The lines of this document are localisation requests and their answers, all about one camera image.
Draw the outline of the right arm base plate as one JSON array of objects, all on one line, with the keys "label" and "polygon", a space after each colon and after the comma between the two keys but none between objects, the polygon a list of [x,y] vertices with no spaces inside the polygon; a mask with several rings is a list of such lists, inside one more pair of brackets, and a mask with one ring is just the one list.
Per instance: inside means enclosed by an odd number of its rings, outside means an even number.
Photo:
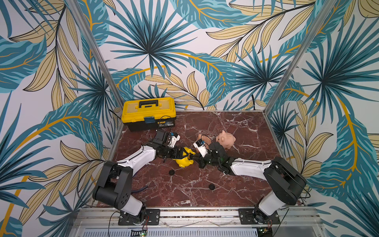
[{"label": "right arm base plate", "polygon": [[238,216],[242,225],[271,225],[280,223],[277,211],[267,216],[256,208],[240,208],[238,209]]}]

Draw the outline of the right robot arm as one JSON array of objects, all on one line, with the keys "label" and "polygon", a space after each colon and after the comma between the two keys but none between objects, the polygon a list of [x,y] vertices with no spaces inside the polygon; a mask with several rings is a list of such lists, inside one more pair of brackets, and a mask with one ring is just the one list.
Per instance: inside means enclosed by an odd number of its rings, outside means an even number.
[{"label": "right robot arm", "polygon": [[199,151],[200,168],[212,165],[226,175],[250,176],[268,182],[271,191],[255,205],[253,213],[249,215],[256,223],[266,224],[282,206],[295,205],[307,184],[306,179],[281,157],[268,161],[235,159],[228,156],[218,142],[206,147],[205,142],[199,139],[193,145]]}]

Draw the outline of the yellow piggy bank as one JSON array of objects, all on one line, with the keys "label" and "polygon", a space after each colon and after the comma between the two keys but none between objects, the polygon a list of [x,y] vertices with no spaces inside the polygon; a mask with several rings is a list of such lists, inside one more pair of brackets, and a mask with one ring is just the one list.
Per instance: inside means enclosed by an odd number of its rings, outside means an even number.
[{"label": "yellow piggy bank", "polygon": [[179,167],[185,168],[190,165],[193,165],[194,160],[192,160],[190,156],[195,155],[195,154],[196,153],[192,149],[188,147],[184,147],[184,151],[183,151],[184,157],[182,159],[174,159],[174,161],[179,165]]}]

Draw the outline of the orange piggy bank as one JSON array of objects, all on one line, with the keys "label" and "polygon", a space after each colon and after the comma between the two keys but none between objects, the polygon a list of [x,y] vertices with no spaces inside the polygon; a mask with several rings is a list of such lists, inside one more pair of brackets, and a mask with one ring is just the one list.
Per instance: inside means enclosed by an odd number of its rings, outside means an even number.
[{"label": "orange piggy bank", "polygon": [[207,149],[209,148],[209,145],[212,143],[212,139],[204,134],[199,134],[197,139],[201,139],[202,141],[204,141],[204,145]]}]

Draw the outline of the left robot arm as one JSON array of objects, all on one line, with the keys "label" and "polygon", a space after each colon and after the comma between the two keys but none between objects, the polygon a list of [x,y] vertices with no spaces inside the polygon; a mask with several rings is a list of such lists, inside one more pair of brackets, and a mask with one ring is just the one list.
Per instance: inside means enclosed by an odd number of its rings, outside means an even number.
[{"label": "left robot arm", "polygon": [[183,147],[171,148],[161,143],[144,143],[137,152],[124,160],[106,162],[103,165],[92,197],[120,211],[138,216],[143,203],[131,194],[133,176],[156,156],[181,160],[188,155]]}]

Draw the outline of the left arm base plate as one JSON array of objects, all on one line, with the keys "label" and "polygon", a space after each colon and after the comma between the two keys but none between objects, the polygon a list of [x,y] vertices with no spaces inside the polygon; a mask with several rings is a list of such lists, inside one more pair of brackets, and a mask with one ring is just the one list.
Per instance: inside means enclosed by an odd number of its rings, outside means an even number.
[{"label": "left arm base plate", "polygon": [[159,225],[160,209],[142,209],[141,212],[134,216],[126,212],[121,212],[118,225],[132,226],[147,224],[148,226]]}]

